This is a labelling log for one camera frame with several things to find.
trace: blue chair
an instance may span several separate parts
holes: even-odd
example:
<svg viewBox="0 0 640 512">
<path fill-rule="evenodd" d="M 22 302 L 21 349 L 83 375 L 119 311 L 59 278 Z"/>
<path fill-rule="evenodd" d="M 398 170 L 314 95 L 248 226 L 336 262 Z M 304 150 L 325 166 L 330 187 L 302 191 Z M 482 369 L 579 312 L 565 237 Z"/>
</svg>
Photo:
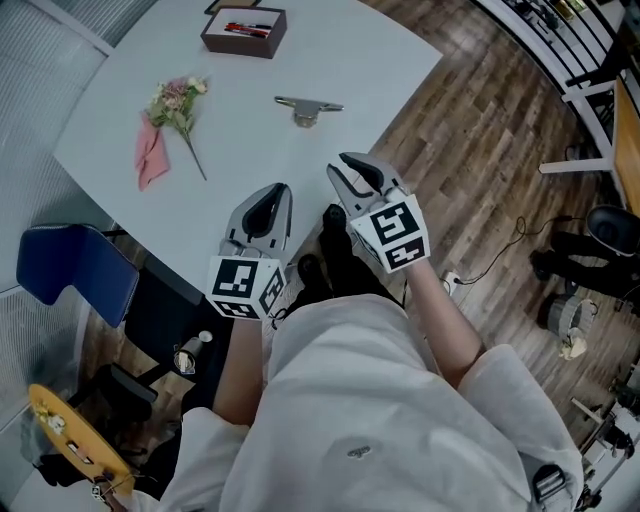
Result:
<svg viewBox="0 0 640 512">
<path fill-rule="evenodd" d="M 22 234 L 16 279 L 48 306 L 71 285 L 118 327 L 138 284 L 138 270 L 93 226 L 49 224 Z"/>
</svg>

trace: sleeve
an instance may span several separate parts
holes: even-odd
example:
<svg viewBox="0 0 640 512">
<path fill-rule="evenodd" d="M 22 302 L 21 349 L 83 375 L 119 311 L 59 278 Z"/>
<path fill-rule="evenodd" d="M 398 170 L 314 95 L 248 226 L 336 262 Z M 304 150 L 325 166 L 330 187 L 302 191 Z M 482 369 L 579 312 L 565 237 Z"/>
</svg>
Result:
<svg viewBox="0 0 640 512">
<path fill-rule="evenodd" d="M 500 345 L 483 354 L 458 391 L 523 458 L 558 465 L 567 477 L 575 504 L 583 486 L 582 455 L 551 400 L 513 347 Z"/>
<path fill-rule="evenodd" d="M 158 510 L 218 510 L 227 475 L 248 432 L 249 427 L 231 425 L 209 409 L 186 413 L 176 471 Z"/>
</svg>

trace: floor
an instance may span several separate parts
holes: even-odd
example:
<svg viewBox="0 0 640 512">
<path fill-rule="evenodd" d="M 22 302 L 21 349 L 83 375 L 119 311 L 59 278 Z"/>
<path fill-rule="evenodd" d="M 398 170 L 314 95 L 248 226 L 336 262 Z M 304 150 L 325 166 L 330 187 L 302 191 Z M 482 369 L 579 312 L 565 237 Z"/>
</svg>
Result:
<svg viewBox="0 0 640 512">
<path fill-rule="evenodd" d="M 583 139 L 572 112 L 528 55 L 469 0 L 366 0 L 424 38 L 443 54 L 381 137 L 373 153 L 390 161 L 416 193 L 429 227 L 431 261 L 463 278 L 481 273 L 517 233 L 519 216 L 529 230 L 560 214 L 583 217 L 608 190 L 598 173 L 542 176 L 537 166 L 562 159 L 564 148 Z M 578 232 L 580 222 L 558 226 Z M 640 355 L 640 319 L 615 313 L 614 301 L 580 290 L 599 306 L 588 351 L 573 361 L 558 357 L 554 335 L 535 319 L 544 298 L 562 289 L 538 282 L 528 255 L 544 247 L 552 228 L 525 237 L 454 300 L 487 346 L 511 344 L 522 357 L 580 445 L 593 425 L 571 405 L 611 403 L 611 380 Z M 313 246 L 313 236 L 305 247 Z M 384 277 L 398 297 L 400 274 Z M 407 310 L 414 316 L 411 297 Z M 153 365 L 148 357 L 93 317 L 85 340 L 83 374 L 115 360 L 129 371 Z M 175 375 L 156 384 L 157 414 L 139 443 L 153 447 L 175 419 L 190 384 Z"/>
</svg>

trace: power outlet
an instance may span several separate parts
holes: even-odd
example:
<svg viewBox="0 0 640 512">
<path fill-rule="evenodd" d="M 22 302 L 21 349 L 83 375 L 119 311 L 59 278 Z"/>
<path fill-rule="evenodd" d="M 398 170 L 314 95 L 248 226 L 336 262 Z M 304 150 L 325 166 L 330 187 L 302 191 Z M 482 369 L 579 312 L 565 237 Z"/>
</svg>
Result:
<svg viewBox="0 0 640 512">
<path fill-rule="evenodd" d="M 444 286 L 449 297 L 453 295 L 453 292 L 455 292 L 458 287 L 458 283 L 455 282 L 455 279 L 460 279 L 460 276 L 455 272 L 447 272 L 442 278 L 442 286 Z"/>
</svg>

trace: flower bouquet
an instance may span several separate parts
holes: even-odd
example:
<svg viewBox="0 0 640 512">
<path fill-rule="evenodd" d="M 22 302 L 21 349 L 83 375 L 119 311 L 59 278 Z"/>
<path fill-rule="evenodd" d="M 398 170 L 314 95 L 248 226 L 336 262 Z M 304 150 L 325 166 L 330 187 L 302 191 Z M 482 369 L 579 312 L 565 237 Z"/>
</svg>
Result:
<svg viewBox="0 0 640 512">
<path fill-rule="evenodd" d="M 206 181 L 198 157 L 193 149 L 189 133 L 193 128 L 193 102 L 196 97 L 207 92 L 207 83 L 202 78 L 176 78 L 168 84 L 159 84 L 156 93 L 151 98 L 147 110 L 149 121 L 156 128 L 169 125 L 175 128 L 189 146 L 200 174 Z"/>
</svg>

